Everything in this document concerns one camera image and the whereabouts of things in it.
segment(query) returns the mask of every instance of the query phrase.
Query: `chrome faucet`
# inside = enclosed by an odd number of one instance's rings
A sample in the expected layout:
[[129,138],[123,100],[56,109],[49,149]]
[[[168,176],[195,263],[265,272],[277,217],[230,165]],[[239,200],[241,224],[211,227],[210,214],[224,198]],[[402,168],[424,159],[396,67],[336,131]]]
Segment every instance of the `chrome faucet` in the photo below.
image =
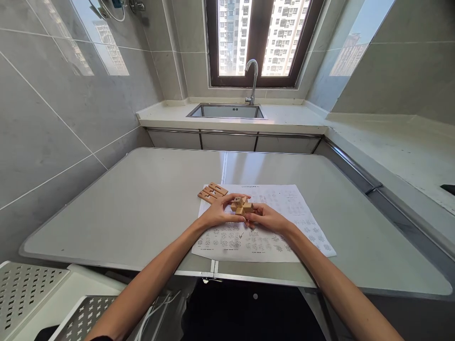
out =
[[258,73],[258,70],[257,70],[258,67],[257,67],[256,59],[250,59],[248,61],[248,63],[246,63],[245,72],[248,71],[248,69],[250,68],[251,64],[255,65],[255,81],[253,82],[253,91],[251,92],[251,97],[245,98],[245,102],[249,103],[250,105],[254,105],[255,104],[256,80],[257,80],[257,73]]

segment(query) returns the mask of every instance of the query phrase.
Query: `instruction sheet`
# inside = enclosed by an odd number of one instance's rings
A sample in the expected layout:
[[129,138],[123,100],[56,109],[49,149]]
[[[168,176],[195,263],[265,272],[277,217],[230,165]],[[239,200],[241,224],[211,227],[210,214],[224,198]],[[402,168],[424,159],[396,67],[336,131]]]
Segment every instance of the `instruction sheet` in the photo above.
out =
[[[265,203],[293,222],[327,257],[337,253],[316,222],[296,185],[225,185],[229,193],[251,195],[248,202]],[[200,201],[199,216],[210,204]],[[230,206],[226,213],[234,214]],[[208,229],[193,245],[193,254],[213,260],[248,262],[300,262],[283,236],[262,226],[225,223]]]

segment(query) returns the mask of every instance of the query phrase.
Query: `gray table top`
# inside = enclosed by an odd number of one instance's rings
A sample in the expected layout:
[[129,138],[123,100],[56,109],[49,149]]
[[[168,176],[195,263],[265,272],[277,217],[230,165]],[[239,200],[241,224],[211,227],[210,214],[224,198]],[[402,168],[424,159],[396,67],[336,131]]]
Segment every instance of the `gray table top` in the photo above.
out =
[[[197,217],[196,193],[211,181],[296,184],[337,251],[330,260],[366,291],[452,292],[444,276],[319,155],[136,149],[31,235],[20,253],[141,270]],[[215,262],[188,253],[176,274],[315,287],[300,263]]]

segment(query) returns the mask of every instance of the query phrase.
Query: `sink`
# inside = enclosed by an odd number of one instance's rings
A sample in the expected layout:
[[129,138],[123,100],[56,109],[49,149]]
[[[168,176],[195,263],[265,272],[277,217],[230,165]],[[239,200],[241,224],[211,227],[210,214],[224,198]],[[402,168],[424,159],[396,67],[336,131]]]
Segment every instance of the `sink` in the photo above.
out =
[[259,106],[201,103],[187,117],[267,119]]

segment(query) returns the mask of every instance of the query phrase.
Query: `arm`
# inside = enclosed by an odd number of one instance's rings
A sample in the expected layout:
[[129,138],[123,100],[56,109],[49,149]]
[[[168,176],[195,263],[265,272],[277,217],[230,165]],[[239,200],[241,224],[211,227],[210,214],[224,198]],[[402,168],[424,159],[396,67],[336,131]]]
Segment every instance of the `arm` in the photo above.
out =
[[246,218],[283,235],[357,339],[403,340],[359,288],[324,256],[296,225],[265,204],[255,204],[255,208],[258,214],[246,214]]
[[205,230],[225,222],[245,221],[242,216],[224,213],[226,206],[239,196],[246,195],[233,193],[217,199],[179,238],[161,251],[110,305],[85,341],[97,336],[122,340],[152,305],[190,247]]

